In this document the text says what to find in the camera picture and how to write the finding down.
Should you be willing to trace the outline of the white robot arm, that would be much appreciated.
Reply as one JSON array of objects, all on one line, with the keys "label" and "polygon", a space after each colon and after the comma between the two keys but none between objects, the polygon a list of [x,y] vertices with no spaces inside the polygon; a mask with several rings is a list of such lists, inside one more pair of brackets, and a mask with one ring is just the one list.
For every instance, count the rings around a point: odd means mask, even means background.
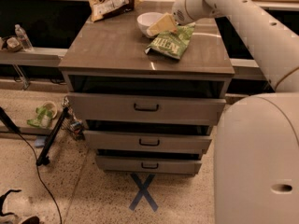
[{"label": "white robot arm", "polygon": [[299,224],[299,36],[251,0],[176,0],[172,13],[181,25],[227,18],[272,88],[218,123],[215,224]]}]

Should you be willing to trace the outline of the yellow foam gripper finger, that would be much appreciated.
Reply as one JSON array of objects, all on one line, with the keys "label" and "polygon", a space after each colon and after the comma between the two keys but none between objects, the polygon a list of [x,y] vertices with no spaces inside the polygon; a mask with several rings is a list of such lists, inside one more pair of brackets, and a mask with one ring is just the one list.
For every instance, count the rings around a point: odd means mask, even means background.
[{"label": "yellow foam gripper finger", "polygon": [[148,36],[156,36],[165,31],[175,31],[177,29],[176,21],[172,14],[164,13],[163,16],[154,22],[148,29]]}]

